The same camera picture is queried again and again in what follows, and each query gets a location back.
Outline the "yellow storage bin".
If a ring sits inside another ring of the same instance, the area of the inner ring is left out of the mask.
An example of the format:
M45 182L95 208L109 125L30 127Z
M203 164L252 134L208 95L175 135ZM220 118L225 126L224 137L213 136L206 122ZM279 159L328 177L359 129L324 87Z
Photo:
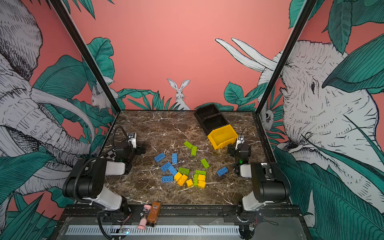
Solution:
M214 129L208 134L208 139L213 145L214 150L222 149L230 144L235 144L238 134L231 125Z

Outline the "blue lego brick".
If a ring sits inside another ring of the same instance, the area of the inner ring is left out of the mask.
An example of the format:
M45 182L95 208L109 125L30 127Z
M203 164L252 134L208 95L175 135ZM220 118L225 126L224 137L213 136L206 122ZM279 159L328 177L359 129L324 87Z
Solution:
M154 160L156 161L156 163L158 163L161 160L163 160L165 157L166 157L165 154L161 153L161 154L157 155L156 157L154 157Z
M221 177L223 177L225 174L227 174L229 172L229 170L227 169L227 167L223 167L223 168L221 168L221 169L219 169L218 171L217 171L217 174L218 174L218 176L221 178Z
M177 164L178 163L178 154L173 153L172 154L172 164Z
M162 183L171 183L173 182L174 177L173 176L163 176L162 177Z

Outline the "green lego brick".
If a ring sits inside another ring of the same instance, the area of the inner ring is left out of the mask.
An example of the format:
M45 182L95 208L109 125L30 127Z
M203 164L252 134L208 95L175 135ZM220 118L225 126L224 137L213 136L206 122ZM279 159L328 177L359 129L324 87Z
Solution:
M189 143L188 141L185 141L184 142L184 145L187 147L187 148L189 148L189 149L192 149L194 146L191 144L191 143Z
M194 187L198 186L198 174L194 174Z
M206 159L202 159L201 163L202 163L202 165L204 166L205 169L208 169L210 167L210 165L208 164Z
M198 174L198 175L206 175L206 171L199 171L199 170L196 170L195 171L195 174Z
M197 154L197 147L196 146L192 146L191 156L195 157L196 154Z
M182 168L182 167L180 167L180 168L179 168L179 173L181 173L182 175L186 175L186 176L188 176L189 173L190 173L190 170L189 170L189 169L186 169L186 168Z

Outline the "black bin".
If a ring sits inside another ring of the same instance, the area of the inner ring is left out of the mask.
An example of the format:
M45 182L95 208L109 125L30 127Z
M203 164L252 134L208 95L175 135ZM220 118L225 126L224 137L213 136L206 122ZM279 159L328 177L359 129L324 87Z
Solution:
M195 117L200 120L205 120L207 118L211 118L219 113L219 109L215 104L207 104L204 106L200 106L195 111Z
M206 136L208 136L213 130L229 125L229 122L221 114L215 114L210 116L209 118L201 118L197 116L197 119Z

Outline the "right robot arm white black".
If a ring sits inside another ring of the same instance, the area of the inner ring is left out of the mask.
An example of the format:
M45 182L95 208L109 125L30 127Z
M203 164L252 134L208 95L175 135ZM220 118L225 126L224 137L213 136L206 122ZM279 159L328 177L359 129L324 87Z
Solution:
M252 191L242 198L244 211L256 212L265 205L288 200L291 185L277 163L250 163L251 147L246 143L228 145L228 154L235 158L235 174L252 182Z

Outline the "green lego brick flat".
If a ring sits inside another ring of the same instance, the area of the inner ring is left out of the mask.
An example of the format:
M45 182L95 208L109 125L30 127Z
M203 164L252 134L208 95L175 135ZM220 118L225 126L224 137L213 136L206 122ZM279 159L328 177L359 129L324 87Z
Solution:
M195 174L198 174L198 175L206 175L206 171L199 171L199 170L196 170L195 171Z

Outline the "blue lego brick front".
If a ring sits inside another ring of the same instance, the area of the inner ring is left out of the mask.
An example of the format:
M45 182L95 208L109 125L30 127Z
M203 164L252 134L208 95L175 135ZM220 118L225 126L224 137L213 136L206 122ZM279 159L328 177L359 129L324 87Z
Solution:
M174 177L173 176L163 176L162 177L162 183L171 183L173 182Z

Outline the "green lego brick standing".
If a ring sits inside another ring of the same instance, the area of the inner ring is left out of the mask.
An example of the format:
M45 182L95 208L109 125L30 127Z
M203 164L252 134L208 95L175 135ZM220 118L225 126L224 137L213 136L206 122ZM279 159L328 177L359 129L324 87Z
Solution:
M194 187L198 186L198 174L194 174Z

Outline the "yellow lego brick small left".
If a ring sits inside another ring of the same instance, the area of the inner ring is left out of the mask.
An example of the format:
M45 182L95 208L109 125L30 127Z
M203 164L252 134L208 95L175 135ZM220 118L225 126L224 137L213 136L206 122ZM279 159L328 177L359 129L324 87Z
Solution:
M180 172L178 172L178 173L174 176L175 181L178 182L178 181L182 178L182 176L183 176L183 175L182 175Z

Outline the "yellow lego brick small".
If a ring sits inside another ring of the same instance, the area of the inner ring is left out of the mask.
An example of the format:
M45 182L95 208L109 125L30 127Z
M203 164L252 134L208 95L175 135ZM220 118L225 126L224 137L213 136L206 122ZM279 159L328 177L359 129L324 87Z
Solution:
M178 182L178 181L182 178L182 176L183 176L183 175L182 175L180 172L178 172L178 173L174 176L175 181Z
M186 181L186 184L187 184L187 187L188 187L188 188L192 188L192 187L194 186L194 182L193 182L192 179L188 179L188 180Z

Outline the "yellow lego brick small front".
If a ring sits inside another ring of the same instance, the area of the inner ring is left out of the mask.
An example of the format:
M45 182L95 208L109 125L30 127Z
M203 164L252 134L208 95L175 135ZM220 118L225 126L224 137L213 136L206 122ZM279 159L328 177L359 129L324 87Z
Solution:
M187 187L188 187L188 188L192 188L192 187L194 186L194 182L193 182L192 179L188 179L188 180L186 181L186 184L187 184Z

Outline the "white vent strip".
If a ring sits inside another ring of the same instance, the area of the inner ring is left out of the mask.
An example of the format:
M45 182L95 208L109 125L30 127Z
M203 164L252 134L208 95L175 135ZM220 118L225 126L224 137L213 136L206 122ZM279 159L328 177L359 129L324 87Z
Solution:
M119 226L107 226L104 228L106 234L111 236L154 236L154 235L178 235L178 236L239 236L237 226L198 226L198 225L160 225L147 227L140 230L137 226L127 225L122 228ZM98 226L93 225L70 225L65 233L66 236L101 236L102 232Z

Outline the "pink bottle on rail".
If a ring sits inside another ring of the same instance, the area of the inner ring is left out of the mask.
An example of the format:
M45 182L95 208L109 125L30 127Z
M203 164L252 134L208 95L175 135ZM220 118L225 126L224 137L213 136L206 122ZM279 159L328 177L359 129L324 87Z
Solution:
M151 210L151 205L144 205L142 212L140 213L141 219L137 226L138 230L145 230L147 225L147 218Z

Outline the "brown bottle on rail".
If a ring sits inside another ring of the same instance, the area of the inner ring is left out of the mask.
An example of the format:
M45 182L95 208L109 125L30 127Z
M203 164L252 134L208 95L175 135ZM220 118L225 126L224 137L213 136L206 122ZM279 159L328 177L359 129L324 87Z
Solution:
M151 206L147 217L147 226L154 227L158 221L159 214L161 211L162 204L160 202L154 202Z

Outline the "black front rail frame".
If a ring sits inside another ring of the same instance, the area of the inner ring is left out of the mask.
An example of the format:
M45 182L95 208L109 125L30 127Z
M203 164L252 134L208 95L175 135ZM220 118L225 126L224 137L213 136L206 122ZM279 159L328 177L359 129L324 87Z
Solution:
M119 223L111 217L101 217L103 228L107 226L138 226L143 205L132 205L132 216ZM155 226L198 225L237 226L239 236L111 236L116 240L311 240L310 230L301 211L293 205L270 205L256 212L243 212L235 205L162 205Z

